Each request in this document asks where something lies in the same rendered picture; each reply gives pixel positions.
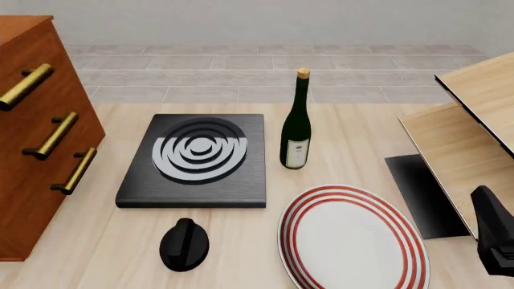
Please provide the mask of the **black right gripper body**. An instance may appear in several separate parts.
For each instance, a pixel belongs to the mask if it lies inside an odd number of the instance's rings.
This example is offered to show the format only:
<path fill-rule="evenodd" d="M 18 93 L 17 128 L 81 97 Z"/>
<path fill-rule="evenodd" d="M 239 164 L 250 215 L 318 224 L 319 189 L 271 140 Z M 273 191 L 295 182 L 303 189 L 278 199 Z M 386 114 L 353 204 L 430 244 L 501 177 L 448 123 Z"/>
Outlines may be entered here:
<path fill-rule="evenodd" d="M 480 242 L 477 251 L 489 275 L 514 276 L 514 243 L 488 246 Z"/>

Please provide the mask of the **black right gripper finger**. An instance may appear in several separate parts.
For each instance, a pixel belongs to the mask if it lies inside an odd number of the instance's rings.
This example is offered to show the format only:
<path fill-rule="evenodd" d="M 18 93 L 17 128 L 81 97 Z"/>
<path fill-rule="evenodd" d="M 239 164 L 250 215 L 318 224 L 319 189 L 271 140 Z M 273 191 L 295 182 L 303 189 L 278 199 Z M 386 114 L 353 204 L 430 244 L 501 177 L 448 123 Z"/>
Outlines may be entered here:
<path fill-rule="evenodd" d="M 481 246 L 514 246 L 514 216 L 485 185 L 471 193 Z"/>

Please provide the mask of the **brown wooden cabinet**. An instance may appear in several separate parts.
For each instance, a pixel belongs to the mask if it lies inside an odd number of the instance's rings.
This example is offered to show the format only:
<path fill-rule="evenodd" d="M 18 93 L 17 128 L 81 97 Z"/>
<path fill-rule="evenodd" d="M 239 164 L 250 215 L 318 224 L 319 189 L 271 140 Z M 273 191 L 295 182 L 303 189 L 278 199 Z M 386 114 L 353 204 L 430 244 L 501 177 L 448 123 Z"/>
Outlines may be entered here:
<path fill-rule="evenodd" d="M 27 259 L 67 195 L 50 190 L 71 175 L 81 153 L 97 149 L 105 132 L 61 42 L 51 16 L 0 15 L 0 96 L 23 79 L 23 69 L 54 68 L 12 110 L 0 110 L 0 262 Z M 53 153 L 23 156 L 58 126 L 52 117 L 79 119 Z"/>

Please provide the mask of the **pale wooden shelf rack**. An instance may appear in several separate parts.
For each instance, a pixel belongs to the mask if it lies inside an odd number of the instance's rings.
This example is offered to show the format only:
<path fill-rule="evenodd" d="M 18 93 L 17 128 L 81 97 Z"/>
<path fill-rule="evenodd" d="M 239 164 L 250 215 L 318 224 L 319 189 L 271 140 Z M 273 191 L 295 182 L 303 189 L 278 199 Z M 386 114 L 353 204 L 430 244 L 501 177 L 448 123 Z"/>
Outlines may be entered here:
<path fill-rule="evenodd" d="M 434 79 L 453 103 L 398 119 L 476 238 L 476 187 L 487 186 L 514 214 L 514 52 Z"/>

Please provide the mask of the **white plate with red rings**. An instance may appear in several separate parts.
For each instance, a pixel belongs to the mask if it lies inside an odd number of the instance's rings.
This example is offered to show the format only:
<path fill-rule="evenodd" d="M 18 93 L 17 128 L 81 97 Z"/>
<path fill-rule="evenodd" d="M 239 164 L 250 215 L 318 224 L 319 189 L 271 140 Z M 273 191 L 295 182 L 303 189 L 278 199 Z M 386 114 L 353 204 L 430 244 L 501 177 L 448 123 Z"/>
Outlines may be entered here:
<path fill-rule="evenodd" d="M 395 206 L 365 189 L 306 189 L 284 209 L 277 238 L 298 289 L 429 289 L 421 235 Z"/>

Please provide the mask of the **dark green wine bottle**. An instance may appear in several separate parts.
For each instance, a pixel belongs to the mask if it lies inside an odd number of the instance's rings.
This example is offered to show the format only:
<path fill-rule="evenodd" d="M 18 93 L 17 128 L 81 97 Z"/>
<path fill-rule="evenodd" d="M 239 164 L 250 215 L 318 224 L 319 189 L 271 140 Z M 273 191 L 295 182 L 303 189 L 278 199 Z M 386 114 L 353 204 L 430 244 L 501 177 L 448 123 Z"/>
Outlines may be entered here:
<path fill-rule="evenodd" d="M 303 168 L 308 159 L 312 136 L 307 110 L 309 76 L 309 69 L 298 69 L 292 108 L 282 127 L 279 160 L 288 169 Z"/>

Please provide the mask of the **round black stove knob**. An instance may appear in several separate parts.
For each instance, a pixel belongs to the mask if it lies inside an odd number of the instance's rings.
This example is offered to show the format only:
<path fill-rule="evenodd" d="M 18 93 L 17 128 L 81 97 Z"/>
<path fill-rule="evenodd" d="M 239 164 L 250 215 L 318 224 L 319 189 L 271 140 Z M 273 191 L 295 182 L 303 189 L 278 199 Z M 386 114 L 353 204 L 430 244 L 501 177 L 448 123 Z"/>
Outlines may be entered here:
<path fill-rule="evenodd" d="M 161 261 L 171 271 L 191 271 L 206 259 L 210 249 L 207 232 L 191 218 L 180 218 L 162 238 Z"/>

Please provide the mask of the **flat black stove plate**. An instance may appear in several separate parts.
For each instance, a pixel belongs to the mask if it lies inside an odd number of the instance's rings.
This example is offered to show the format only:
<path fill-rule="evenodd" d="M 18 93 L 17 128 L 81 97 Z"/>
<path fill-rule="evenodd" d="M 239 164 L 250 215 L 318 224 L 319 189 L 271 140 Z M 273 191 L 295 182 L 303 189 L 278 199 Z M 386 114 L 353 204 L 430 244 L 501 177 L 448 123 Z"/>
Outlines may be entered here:
<path fill-rule="evenodd" d="M 121 209 L 263 209 L 264 116 L 156 114 L 116 195 Z"/>

